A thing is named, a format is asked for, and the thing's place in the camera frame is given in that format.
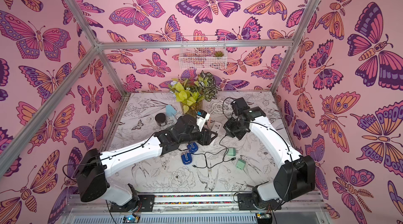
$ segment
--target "butterfly wallpaper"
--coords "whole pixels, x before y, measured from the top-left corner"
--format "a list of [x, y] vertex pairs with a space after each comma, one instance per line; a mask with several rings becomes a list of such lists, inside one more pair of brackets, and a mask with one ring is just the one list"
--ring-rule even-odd
[[397, 0], [321, 0], [276, 92], [333, 223], [403, 220], [401, 11]]

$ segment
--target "potted plant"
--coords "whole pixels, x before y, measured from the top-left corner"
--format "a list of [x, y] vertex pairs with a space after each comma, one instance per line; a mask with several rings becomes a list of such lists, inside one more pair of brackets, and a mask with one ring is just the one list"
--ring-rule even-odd
[[217, 99], [217, 86], [214, 76], [203, 71], [196, 80], [173, 79], [169, 85], [178, 102], [181, 103], [183, 114], [196, 117], [196, 112], [202, 108], [202, 101]]

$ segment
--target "wire basket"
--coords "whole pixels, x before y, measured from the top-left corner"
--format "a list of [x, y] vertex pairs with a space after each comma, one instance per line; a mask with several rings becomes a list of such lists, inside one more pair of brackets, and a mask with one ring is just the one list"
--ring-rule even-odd
[[[181, 52], [179, 54], [179, 66], [182, 70], [191, 67], [195, 69], [219, 69], [225, 70], [227, 64], [227, 50], [225, 36], [203, 36], [204, 40], [199, 41], [198, 45], [186, 41], [185, 37], [192, 37], [193, 41], [199, 36], [182, 36]], [[221, 40], [207, 40], [207, 37], [219, 37]], [[216, 57], [216, 52], [222, 52], [222, 57]]]

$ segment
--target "floral drawing tablecloth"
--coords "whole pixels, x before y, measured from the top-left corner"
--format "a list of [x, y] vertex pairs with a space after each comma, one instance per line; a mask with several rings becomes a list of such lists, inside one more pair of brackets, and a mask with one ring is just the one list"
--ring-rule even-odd
[[[203, 101], [203, 109], [211, 114], [212, 121], [226, 122], [222, 114], [222, 102], [226, 97], [243, 97], [250, 107], [259, 106], [269, 118], [272, 125], [283, 138], [289, 142], [284, 129], [273, 95], [270, 92], [219, 92], [218, 98], [211, 102]], [[227, 99], [224, 111], [231, 114]], [[180, 105], [171, 93], [133, 93], [128, 101], [121, 119], [121, 124], [111, 143], [110, 150], [119, 149], [140, 141], [143, 141], [154, 132], [173, 125], [173, 120], [168, 119], [168, 125], [160, 127], [154, 120], [158, 113], [165, 112], [166, 105], [172, 105], [177, 111], [177, 117], [182, 114]], [[225, 130], [219, 132], [219, 136], [209, 145], [200, 146], [196, 153], [210, 151], [217, 153], [223, 149], [219, 141], [225, 135]], [[184, 165], [181, 160], [181, 151], [173, 151], [164, 156], [143, 160], [139, 163], [120, 170], [115, 174], [115, 179], [127, 184], [132, 184], [140, 192], [204, 192], [204, 191], [248, 191], [250, 186], [256, 186], [266, 181], [272, 181], [277, 174], [272, 157], [252, 133], [247, 133], [243, 139], [226, 136], [221, 143], [227, 147], [236, 149], [236, 160], [228, 161], [214, 166], [212, 169], [195, 168], [192, 165], [204, 167], [203, 155], [192, 155], [193, 162]], [[222, 161], [225, 151], [218, 155], [206, 154], [209, 167]], [[246, 161], [243, 170], [235, 168], [238, 159]]]

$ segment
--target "bird illustration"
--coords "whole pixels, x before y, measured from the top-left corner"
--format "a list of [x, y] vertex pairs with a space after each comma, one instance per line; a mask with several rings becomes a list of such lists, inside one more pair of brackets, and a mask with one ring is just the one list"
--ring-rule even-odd
[[198, 176], [199, 176], [200, 182], [205, 184], [204, 191], [212, 192], [217, 184], [217, 180], [219, 178], [219, 172], [217, 171], [216, 178], [213, 179], [213, 175], [211, 174], [211, 169], [208, 169], [207, 177], [204, 176], [198, 169]]

